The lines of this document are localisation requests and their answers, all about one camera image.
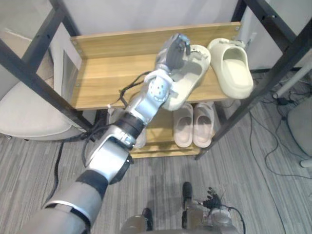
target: floor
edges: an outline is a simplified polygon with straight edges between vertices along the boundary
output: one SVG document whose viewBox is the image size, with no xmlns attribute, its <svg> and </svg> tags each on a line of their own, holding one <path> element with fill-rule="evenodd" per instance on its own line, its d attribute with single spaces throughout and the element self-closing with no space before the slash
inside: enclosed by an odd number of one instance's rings
<svg viewBox="0 0 312 234">
<path fill-rule="evenodd" d="M 263 74 L 255 75 L 260 80 Z M 303 83 L 300 90 L 307 89 Z M 302 98 L 292 95 L 292 99 Z M 239 105 L 223 102 L 226 115 Z M 286 113 L 292 104 L 280 107 Z M 260 102 L 252 114 L 271 131 L 280 115 L 273 103 Z M 245 116 L 201 160 L 193 156 L 137 159 L 125 178 L 108 188 L 93 234 L 116 234 L 122 223 L 146 206 L 154 212 L 156 229 L 181 227 L 181 188 L 190 181 L 194 197 L 205 199 L 207 188 L 224 194 L 223 203 L 237 207 L 243 214 L 249 234 L 283 234 L 281 219 L 288 234 L 312 233 L 312 181 L 300 177 L 277 176 L 269 172 L 264 156 L 276 142 L 253 121 L 252 144 L 265 182 L 249 146 L 250 117 Z M 283 121 L 278 134 L 293 152 L 304 153 L 294 142 Z M 59 142 L 25 141 L 0 137 L 0 233 L 14 234 L 40 209 L 53 186 L 53 166 Z M 65 143 L 59 165 L 58 190 L 65 188 L 83 171 L 80 160 L 82 142 Z M 300 158 L 280 146 L 269 157 L 269 165 L 281 174 L 312 177 L 312 169 L 299 166 Z M 234 225 L 242 233 L 239 218 Z"/>
</svg>

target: slipper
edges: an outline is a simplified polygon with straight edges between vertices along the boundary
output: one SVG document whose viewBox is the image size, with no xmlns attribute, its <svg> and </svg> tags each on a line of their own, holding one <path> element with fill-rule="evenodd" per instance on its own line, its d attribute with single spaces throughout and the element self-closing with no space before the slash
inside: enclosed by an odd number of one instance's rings
<svg viewBox="0 0 312 234">
<path fill-rule="evenodd" d="M 182 148 L 189 147 L 193 141 L 193 107 L 184 103 L 173 115 L 175 143 Z"/>
<path fill-rule="evenodd" d="M 183 56 L 184 66 L 173 70 L 171 93 L 162 107 L 169 111 L 179 109 L 205 76 L 209 68 L 211 56 L 209 50 L 201 45 L 191 45 L 191 54 Z"/>
<path fill-rule="evenodd" d="M 208 147 L 214 133 L 213 102 L 199 103 L 194 108 L 193 142 L 200 148 Z"/>
<path fill-rule="evenodd" d="M 124 113 L 123 109 L 109 108 L 108 109 L 108 115 L 109 115 L 108 124 L 116 122 L 116 120 L 119 119 L 123 113 Z M 146 127 L 143 129 L 143 131 L 137 137 L 136 144 L 133 147 L 140 149 L 140 148 L 144 147 L 145 144 L 146 144 Z"/>
<path fill-rule="evenodd" d="M 221 89 L 224 94 L 235 99 L 247 98 L 254 87 L 243 46 L 242 42 L 224 38 L 214 39 L 208 45 L 211 65 Z"/>
</svg>

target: gray chair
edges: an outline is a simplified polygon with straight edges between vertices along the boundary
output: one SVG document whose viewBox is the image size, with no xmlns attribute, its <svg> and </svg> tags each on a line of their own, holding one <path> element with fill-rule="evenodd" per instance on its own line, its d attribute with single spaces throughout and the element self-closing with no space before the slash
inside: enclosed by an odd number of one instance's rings
<svg viewBox="0 0 312 234">
<path fill-rule="evenodd" d="M 0 38 L 21 58 L 31 40 L 9 31 Z M 37 70 L 59 95 L 70 101 L 81 58 L 61 24 Z M 84 130 L 0 66 L 0 133 L 33 140 L 60 140 Z M 83 114 L 91 123 L 95 111 Z"/>
<path fill-rule="evenodd" d="M 287 122 L 293 138 L 300 148 L 312 157 L 312 97 L 292 109 Z M 312 158 L 300 162 L 302 167 L 312 167 Z"/>
</svg>

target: white wall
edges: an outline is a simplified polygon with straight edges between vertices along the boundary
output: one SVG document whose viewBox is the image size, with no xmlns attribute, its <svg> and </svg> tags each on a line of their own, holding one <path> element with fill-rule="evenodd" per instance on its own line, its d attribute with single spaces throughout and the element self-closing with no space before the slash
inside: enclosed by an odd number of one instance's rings
<svg viewBox="0 0 312 234">
<path fill-rule="evenodd" d="M 63 0 L 82 35 L 231 21 L 237 0 Z"/>
<path fill-rule="evenodd" d="M 296 34 L 300 33 L 312 16 L 311 0 L 267 0 L 267 2 Z M 248 8 L 242 20 L 239 39 L 248 43 L 252 38 L 253 41 L 246 48 L 249 68 L 271 68 L 282 52 Z M 296 66 L 300 67 L 303 63 L 305 59 Z"/>
</svg>

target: robotic hand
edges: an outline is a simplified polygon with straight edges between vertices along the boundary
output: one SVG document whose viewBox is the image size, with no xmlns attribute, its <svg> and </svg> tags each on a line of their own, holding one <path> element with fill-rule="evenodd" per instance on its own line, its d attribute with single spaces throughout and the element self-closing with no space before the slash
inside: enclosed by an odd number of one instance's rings
<svg viewBox="0 0 312 234">
<path fill-rule="evenodd" d="M 155 70 L 146 77 L 140 94 L 129 103 L 125 114 L 97 142 L 86 170 L 71 187 L 53 196 L 20 233 L 90 232 L 107 186 L 123 178 L 132 161 L 129 151 L 136 138 L 168 98 L 173 82 L 170 72 L 183 67 L 184 51 L 190 54 L 190 41 L 183 34 L 175 34 L 164 43 Z"/>
</svg>

